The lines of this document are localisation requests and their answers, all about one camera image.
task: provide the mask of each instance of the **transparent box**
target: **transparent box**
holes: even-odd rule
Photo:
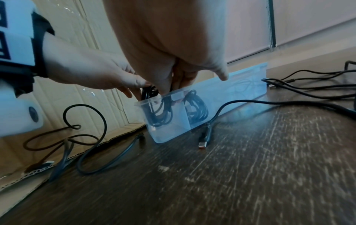
[[[146,126],[156,143],[167,142],[214,117],[217,110],[233,100],[252,100],[267,91],[267,63],[229,74],[228,81],[218,77],[185,87],[168,95],[137,102],[143,112]],[[245,103],[226,106],[220,115]]]

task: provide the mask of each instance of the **hand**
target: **hand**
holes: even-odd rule
[[[56,82],[94,89],[117,88],[127,97],[141,99],[142,87],[151,84],[136,75],[121,56],[95,49],[79,48],[46,33],[43,56],[48,77]]]
[[[200,70],[228,79],[225,0],[104,0],[120,46],[161,94],[191,85]]]

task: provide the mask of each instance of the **cardboard box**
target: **cardboard box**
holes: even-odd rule
[[[35,0],[38,11],[47,18],[56,31],[56,36],[74,45],[101,49],[123,55],[116,36],[109,24],[99,0]],[[30,192],[48,179],[49,172],[40,175],[48,168],[24,173],[26,168],[38,162],[50,150],[30,152],[23,149],[23,142],[37,134],[65,127],[62,113],[70,105],[88,104],[98,109],[105,117],[108,132],[103,142],[122,134],[132,132],[144,125],[141,115],[134,106],[135,99],[128,99],[118,90],[95,90],[78,85],[64,85],[45,78],[36,78],[33,93],[20,98],[35,102],[42,109],[44,126],[33,132],[0,139],[0,216],[20,202]],[[103,122],[94,111],[77,107],[68,112],[71,124],[80,124],[80,130],[66,130],[35,140],[29,145],[44,147],[74,134],[91,134],[100,137]],[[77,138],[79,141],[95,142],[90,138]],[[89,146],[75,145],[70,157],[86,151]],[[63,154],[58,150],[48,160],[57,164]]]

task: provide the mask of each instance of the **scratched tabletop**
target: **scratched tabletop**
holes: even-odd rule
[[[261,99],[315,100],[283,89]],[[351,108],[353,100],[335,103]],[[317,107],[250,103],[219,117],[205,151],[197,146],[201,131],[155,144],[143,130],[145,141],[109,170],[81,176],[71,166],[0,224],[356,224],[355,120]],[[85,168],[108,162],[133,137]]]

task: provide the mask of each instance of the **white device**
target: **white device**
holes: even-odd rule
[[[35,11],[31,0],[0,0],[0,65],[1,62],[10,67],[11,64],[35,65],[32,46]],[[1,79],[0,74],[0,137],[28,132],[42,125],[39,107],[17,99],[13,86]]]

